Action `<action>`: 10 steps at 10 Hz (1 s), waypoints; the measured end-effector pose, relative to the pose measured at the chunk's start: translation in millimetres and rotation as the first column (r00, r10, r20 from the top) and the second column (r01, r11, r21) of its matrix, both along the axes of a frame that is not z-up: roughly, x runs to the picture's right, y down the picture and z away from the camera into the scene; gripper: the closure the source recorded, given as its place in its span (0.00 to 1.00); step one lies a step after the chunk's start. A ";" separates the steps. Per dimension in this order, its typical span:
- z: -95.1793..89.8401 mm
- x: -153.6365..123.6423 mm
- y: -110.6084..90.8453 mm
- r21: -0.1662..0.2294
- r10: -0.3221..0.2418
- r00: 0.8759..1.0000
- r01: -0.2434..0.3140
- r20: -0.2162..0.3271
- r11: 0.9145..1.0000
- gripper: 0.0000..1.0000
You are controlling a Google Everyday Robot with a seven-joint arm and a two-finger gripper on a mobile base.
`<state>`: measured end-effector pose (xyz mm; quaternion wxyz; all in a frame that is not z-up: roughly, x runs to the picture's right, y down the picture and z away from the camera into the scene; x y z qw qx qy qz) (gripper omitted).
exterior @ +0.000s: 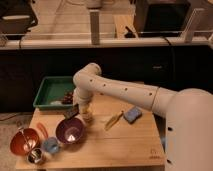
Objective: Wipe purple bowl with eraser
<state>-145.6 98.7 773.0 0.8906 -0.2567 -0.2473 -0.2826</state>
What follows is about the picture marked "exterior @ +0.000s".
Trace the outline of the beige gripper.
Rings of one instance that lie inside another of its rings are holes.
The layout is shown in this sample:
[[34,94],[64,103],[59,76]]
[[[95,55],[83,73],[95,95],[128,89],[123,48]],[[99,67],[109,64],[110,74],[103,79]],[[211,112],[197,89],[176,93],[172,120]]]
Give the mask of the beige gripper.
[[79,112],[86,123],[93,121],[93,114],[89,111],[89,104],[93,93],[81,88],[76,88],[73,94],[73,103],[79,105]]

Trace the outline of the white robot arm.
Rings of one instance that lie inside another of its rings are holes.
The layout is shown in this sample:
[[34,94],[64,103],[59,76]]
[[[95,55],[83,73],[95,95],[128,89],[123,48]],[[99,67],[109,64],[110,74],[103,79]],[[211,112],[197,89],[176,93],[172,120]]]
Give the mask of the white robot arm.
[[74,102],[95,92],[118,98],[166,119],[165,171],[213,171],[213,94],[198,88],[173,91],[101,76],[90,63],[75,73]]

